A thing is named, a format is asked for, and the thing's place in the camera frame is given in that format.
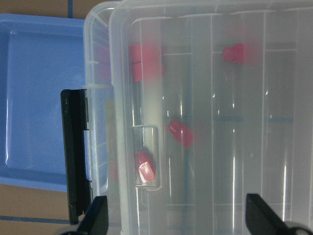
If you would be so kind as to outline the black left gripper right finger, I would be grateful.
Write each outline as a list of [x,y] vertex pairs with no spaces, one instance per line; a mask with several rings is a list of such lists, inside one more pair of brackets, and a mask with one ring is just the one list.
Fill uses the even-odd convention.
[[246,195],[246,227],[251,235],[287,235],[288,227],[260,195]]

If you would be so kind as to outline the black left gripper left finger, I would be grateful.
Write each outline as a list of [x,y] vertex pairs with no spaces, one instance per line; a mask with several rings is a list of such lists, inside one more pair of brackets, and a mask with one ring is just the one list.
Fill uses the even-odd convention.
[[106,235],[109,228],[108,202],[106,196],[97,196],[78,226],[79,235]]

